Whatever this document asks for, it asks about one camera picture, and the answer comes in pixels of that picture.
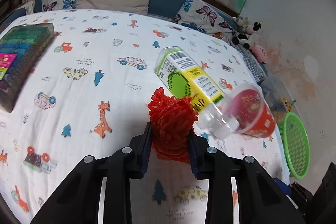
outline pink pig plush toy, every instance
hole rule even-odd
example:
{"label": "pink pig plush toy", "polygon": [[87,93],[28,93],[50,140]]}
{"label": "pink pig plush toy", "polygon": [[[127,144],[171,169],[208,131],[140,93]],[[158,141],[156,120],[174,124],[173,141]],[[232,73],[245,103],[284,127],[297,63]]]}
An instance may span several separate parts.
{"label": "pink pig plush toy", "polygon": [[257,58],[258,62],[267,64],[267,61],[268,61],[267,53],[266,53],[266,50],[262,46],[256,45],[255,47],[252,48],[251,51]]}

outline silver screw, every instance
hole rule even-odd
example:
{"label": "silver screw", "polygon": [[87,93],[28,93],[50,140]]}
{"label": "silver screw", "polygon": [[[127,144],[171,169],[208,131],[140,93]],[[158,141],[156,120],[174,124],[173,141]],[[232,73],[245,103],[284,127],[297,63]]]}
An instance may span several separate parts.
{"label": "silver screw", "polygon": [[129,154],[132,152],[132,148],[130,147],[124,147],[123,150],[121,150],[124,154]]}
{"label": "silver screw", "polygon": [[215,147],[208,147],[207,148],[207,152],[210,153],[210,154],[214,154],[217,152],[217,149]]}
{"label": "silver screw", "polygon": [[84,158],[84,162],[86,163],[86,164],[89,164],[90,162],[92,162],[93,161],[93,157],[92,156],[86,156],[85,158]]}
{"label": "silver screw", "polygon": [[245,158],[245,161],[248,162],[249,164],[252,164],[252,163],[254,163],[254,157],[247,156],[247,157]]}

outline pink label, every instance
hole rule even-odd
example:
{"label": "pink label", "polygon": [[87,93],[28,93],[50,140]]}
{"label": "pink label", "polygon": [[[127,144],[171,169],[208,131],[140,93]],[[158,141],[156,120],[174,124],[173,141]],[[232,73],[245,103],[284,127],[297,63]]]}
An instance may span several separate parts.
{"label": "pink label", "polygon": [[17,54],[2,54],[0,53],[0,67],[9,68],[11,63],[14,61]]}

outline red wheel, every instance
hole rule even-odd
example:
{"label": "red wheel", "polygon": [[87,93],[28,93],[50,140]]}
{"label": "red wheel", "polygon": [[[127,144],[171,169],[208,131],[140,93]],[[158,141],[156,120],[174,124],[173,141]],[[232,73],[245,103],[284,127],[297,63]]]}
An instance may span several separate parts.
{"label": "red wheel", "polygon": [[32,146],[28,146],[28,148],[27,148],[27,152],[28,152],[28,154],[34,154],[34,152],[35,152],[34,147],[32,147]]}
{"label": "red wheel", "polygon": [[50,160],[50,157],[47,153],[43,153],[42,154],[42,160],[45,162],[48,162]]}

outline red textured object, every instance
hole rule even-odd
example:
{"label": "red textured object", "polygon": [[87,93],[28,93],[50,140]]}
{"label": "red textured object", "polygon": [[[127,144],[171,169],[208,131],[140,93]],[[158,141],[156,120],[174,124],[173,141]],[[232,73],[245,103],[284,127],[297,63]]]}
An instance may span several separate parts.
{"label": "red textured object", "polygon": [[155,90],[148,104],[152,124],[152,144],[159,159],[189,164],[188,135],[198,113],[190,104],[191,97],[176,99],[166,96],[163,87]]}

